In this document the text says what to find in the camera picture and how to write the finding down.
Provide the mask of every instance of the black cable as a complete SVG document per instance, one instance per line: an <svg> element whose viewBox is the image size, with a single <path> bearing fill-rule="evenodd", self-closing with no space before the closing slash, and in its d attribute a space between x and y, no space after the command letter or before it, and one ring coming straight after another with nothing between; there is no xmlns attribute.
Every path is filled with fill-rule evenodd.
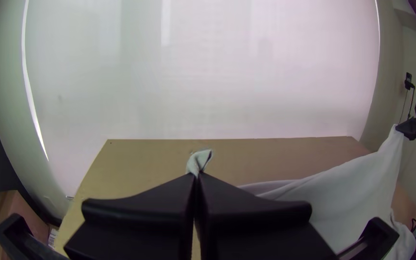
<svg viewBox="0 0 416 260"><path fill-rule="evenodd" d="M407 92L405 93L405 98L404 98L404 104L402 105L402 113L401 113L401 117L399 118L399 123L401 123L402 120L402 116L404 115L404 107L405 107L405 101L407 100L407 94L409 93L409 90L407 90Z"/></svg>
<svg viewBox="0 0 416 260"><path fill-rule="evenodd" d="M407 116L407 120L410 119L410 112L412 111L412 104L414 103L414 97L415 97L415 89L414 89L414 92L412 93L412 99L410 100L409 115Z"/></svg>

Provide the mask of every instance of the white cloth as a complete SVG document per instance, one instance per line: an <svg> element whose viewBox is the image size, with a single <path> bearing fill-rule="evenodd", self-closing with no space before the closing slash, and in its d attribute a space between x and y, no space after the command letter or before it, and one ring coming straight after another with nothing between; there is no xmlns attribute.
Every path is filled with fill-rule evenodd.
<svg viewBox="0 0 416 260"><path fill-rule="evenodd" d="M380 217L400 235L386 259L407 260L415 250L415 238L405 225L393 220L391 213L402 144L403 135L393 126L375 153L301 180L253 183L239 188L266 199L309 202L310 223L336 253L357 241L370 219ZM197 169L203 169L211 157L211 150L193 154L186 172L197 176Z"/></svg>
<svg viewBox="0 0 416 260"><path fill-rule="evenodd" d="M212 151L210 149L193 153L187 161L185 173L191 173L195 175L195 177L198 177L198 174L205 169L205 166L211 160L211 157Z"/></svg>

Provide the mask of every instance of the cable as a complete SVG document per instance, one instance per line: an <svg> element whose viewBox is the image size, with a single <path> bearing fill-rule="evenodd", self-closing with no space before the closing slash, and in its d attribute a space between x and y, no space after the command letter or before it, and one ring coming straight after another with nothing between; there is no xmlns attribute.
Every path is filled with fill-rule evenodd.
<svg viewBox="0 0 416 260"><path fill-rule="evenodd" d="M402 113L401 113L401 117L399 118L399 123L401 123L402 120L402 116L404 115L404 107L405 107L405 101L407 100L407 94L409 93L409 90L407 90L407 92L405 93L405 98L404 98L404 104L402 105Z"/></svg>
<svg viewBox="0 0 416 260"><path fill-rule="evenodd" d="M412 104L414 103L414 97L415 97L415 89L414 89L414 92L412 93L412 99L410 101L409 115L407 116L407 120L410 119L410 112L412 111Z"/></svg>

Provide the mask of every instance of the small gray cloth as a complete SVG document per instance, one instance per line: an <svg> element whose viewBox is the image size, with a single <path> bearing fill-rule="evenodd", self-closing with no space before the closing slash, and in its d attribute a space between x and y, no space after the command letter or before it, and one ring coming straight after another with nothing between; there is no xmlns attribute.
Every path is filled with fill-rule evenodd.
<svg viewBox="0 0 416 260"><path fill-rule="evenodd" d="M198 178L198 174L205 169L212 157L213 152L211 149L195 152L187 161L185 173L191 173Z"/></svg>

